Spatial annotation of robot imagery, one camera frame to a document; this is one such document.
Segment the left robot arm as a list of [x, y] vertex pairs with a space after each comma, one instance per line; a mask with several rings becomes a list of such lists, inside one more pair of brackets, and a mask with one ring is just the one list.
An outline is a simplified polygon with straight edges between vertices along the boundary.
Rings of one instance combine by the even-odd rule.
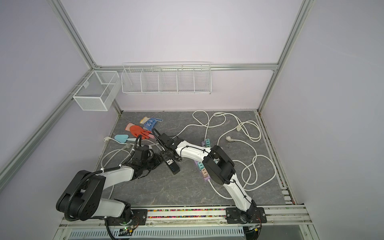
[[149, 146], [138, 146], [126, 161], [113, 168], [76, 173], [56, 203], [56, 210], [69, 222], [115, 218], [130, 223], [131, 204], [102, 198], [103, 191], [119, 183], [146, 177], [163, 159]]

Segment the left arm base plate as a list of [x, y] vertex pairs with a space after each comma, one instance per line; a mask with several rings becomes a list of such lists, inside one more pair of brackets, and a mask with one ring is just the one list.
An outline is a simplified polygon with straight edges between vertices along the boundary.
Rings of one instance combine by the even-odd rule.
[[118, 218], [106, 218], [109, 226], [143, 226], [148, 216], [147, 209], [130, 209]]

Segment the black power strip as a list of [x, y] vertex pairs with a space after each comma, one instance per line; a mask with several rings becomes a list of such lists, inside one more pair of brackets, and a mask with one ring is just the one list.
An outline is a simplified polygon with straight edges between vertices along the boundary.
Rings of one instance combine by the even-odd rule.
[[176, 175], [180, 172], [180, 167], [176, 163], [176, 158], [174, 157], [174, 154], [172, 152], [163, 150], [160, 152], [160, 155], [168, 166], [168, 168], [173, 173], [173, 175]]

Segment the pink charger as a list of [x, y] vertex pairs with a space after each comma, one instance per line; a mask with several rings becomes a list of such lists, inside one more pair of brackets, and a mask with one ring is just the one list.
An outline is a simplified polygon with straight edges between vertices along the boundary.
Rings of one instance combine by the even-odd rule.
[[206, 170], [206, 168], [204, 168], [203, 170], [201, 170], [201, 173], [202, 173], [202, 176], [203, 176], [204, 178], [209, 177], [209, 174], [208, 174], [208, 171]]

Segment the purple power strip front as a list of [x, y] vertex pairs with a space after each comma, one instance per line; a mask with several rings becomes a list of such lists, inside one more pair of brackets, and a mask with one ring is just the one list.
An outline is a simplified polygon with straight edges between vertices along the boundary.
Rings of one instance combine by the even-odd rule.
[[204, 167], [204, 164], [202, 162], [197, 162], [195, 161], [195, 164], [197, 165], [200, 173], [202, 174], [204, 180], [209, 180], [210, 179], [210, 175], [208, 173], [208, 171], [206, 170], [206, 168]]

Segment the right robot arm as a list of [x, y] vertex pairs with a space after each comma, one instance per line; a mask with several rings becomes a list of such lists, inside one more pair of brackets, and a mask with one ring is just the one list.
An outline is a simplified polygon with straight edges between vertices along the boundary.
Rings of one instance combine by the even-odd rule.
[[224, 186], [228, 191], [237, 210], [249, 219], [255, 216], [257, 205], [241, 186], [234, 162], [221, 147], [216, 145], [212, 148], [199, 147], [178, 137], [171, 138], [166, 134], [160, 136], [157, 134], [158, 132], [153, 132], [157, 142], [172, 160], [187, 158], [202, 163], [211, 180]]

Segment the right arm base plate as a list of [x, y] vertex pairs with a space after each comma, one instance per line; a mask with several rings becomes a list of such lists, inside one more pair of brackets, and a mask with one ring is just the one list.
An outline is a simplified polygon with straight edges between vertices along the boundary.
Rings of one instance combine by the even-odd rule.
[[251, 206], [246, 212], [238, 208], [226, 208], [228, 224], [265, 224], [267, 217], [264, 208]]

